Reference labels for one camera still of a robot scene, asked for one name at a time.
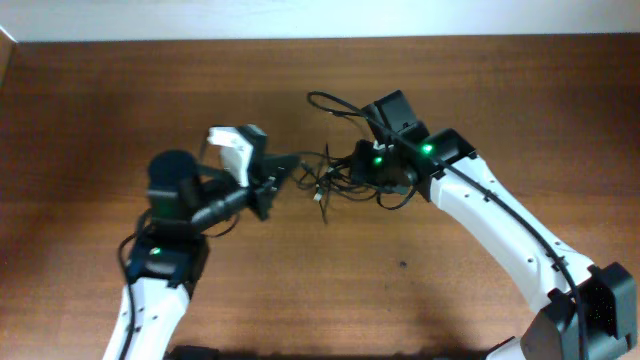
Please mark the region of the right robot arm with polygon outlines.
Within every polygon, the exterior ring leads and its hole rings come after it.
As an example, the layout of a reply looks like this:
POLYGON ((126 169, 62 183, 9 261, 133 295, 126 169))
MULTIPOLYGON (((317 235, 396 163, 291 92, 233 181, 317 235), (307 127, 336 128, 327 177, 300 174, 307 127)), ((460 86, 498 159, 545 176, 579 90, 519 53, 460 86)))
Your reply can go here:
POLYGON ((609 360, 637 347, 636 282, 622 265, 599 267, 560 240, 456 130, 430 132, 401 91, 354 113, 375 140, 357 144, 352 179, 420 194, 451 216, 506 271, 534 312, 523 335, 485 358, 609 360))

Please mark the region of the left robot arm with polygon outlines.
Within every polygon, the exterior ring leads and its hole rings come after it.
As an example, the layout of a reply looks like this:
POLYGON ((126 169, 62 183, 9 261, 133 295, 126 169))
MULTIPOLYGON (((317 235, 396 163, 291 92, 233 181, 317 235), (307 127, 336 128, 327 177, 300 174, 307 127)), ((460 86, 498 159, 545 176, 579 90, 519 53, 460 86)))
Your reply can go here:
POLYGON ((149 164, 149 208, 118 259, 125 278, 107 359, 162 359, 192 300, 209 255, 206 230, 244 209, 266 220, 273 198, 297 167, 293 154, 265 155, 242 187, 226 171, 169 150, 149 164))

